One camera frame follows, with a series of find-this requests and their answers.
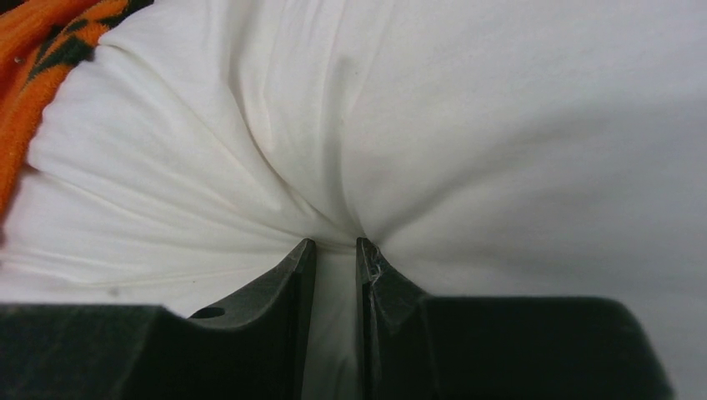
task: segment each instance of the orange and black patterned fabric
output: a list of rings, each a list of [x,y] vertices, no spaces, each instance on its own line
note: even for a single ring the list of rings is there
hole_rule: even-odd
[[[0,14],[10,11],[22,3],[22,0],[0,0]]]
[[[27,0],[0,15],[0,217],[42,110],[98,39],[153,0]]]

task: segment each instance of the black plastic part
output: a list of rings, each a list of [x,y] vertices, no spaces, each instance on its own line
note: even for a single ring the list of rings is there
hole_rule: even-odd
[[[593,297],[433,297],[357,243],[364,400],[665,400],[640,325]]]
[[[299,399],[316,252],[189,320],[162,307],[0,306],[2,399]]]

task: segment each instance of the wrinkled cloth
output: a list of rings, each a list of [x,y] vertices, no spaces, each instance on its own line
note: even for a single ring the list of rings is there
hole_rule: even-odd
[[[354,399],[366,236],[432,293],[618,299],[700,400],[705,22],[692,0],[158,0],[45,109],[0,299],[186,316],[313,238],[303,398]]]
[[[28,0],[0,15],[0,222],[43,109],[105,32],[152,0]]]

